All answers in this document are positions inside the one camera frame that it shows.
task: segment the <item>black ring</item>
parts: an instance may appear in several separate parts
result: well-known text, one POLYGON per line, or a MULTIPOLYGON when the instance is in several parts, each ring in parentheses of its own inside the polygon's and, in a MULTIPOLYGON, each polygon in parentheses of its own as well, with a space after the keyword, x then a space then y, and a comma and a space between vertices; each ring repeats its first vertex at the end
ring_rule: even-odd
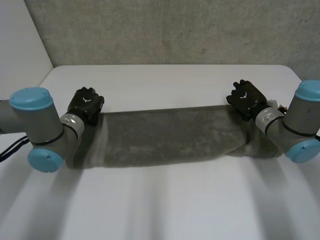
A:
POLYGON ((264 129, 264 134, 267 136, 267 131, 269 129, 269 127, 271 126, 271 124, 273 124, 275 121, 277 121, 278 119, 283 119, 285 116, 277 116, 276 118, 272 119, 265 127, 264 129))
POLYGON ((71 129, 74 132, 74 134, 76 136, 76 139, 78 140, 78 133, 72 126, 69 126, 69 125, 67 125, 65 123, 62 123, 62 126, 65 126, 65 127, 69 128, 69 129, 71 129))
POLYGON ((287 129, 289 132, 302 136, 302 137, 314 137, 315 135, 317 135, 317 133, 303 133, 303 132, 299 132, 296 130, 291 129, 290 127, 288 127, 285 122, 282 123, 282 126, 287 129))
POLYGON ((44 145, 52 144, 55 141, 59 140, 64 135, 64 133, 65 133, 65 131, 62 128, 62 132, 54 139, 51 139, 49 141, 44 141, 44 142, 33 142, 33 141, 30 141, 30 142, 32 143, 32 145, 35 145, 35 146, 44 146, 44 145))

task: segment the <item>gray robot arm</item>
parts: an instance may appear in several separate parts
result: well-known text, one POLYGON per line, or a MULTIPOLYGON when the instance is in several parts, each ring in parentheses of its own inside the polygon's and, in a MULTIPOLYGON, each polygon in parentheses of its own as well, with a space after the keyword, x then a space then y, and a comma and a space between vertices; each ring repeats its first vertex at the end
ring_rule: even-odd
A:
POLYGON ((320 152, 315 136, 320 128, 320 81, 302 82, 284 115, 273 107, 262 110, 255 124, 295 163, 304 163, 320 152))
POLYGON ((84 118, 72 111, 59 118, 50 93, 41 87, 22 89, 10 100, 0 101, 0 113, 0 134, 25 132, 33 146, 28 162, 41 172, 55 172, 64 164, 86 125, 84 118))

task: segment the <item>light blue joint cap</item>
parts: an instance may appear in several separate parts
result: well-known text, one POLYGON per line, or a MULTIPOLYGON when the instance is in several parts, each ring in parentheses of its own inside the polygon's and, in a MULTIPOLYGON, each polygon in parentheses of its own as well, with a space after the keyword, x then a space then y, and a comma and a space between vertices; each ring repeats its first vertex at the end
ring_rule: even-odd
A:
POLYGON ((317 139, 309 139, 294 145, 285 154, 296 164, 305 163, 320 153, 320 142, 317 139))
POLYGON ((309 102, 320 102, 320 80, 306 80, 300 83, 295 95, 309 102))
POLYGON ((16 91, 10 97, 10 105, 22 111, 38 111, 54 104, 47 89, 43 87, 30 87, 16 91))
POLYGON ((29 164, 43 173, 56 172, 64 163, 62 157, 54 151, 44 148, 34 148, 28 154, 29 164))

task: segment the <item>fabric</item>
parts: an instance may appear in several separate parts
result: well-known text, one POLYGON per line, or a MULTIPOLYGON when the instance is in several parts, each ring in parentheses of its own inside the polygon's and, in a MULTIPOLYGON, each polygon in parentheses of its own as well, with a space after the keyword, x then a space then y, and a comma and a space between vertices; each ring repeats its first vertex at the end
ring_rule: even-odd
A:
POLYGON ((230 105, 101 113, 87 127, 66 165, 142 167, 215 159, 222 155, 273 158, 280 150, 230 105))

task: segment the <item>white wall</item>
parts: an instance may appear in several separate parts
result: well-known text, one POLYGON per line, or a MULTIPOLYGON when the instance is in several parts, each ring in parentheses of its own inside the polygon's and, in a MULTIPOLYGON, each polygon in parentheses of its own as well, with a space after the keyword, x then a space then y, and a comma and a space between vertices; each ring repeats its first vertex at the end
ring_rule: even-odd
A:
POLYGON ((23 0, 0 0, 0 99, 39 86, 53 69, 23 0))

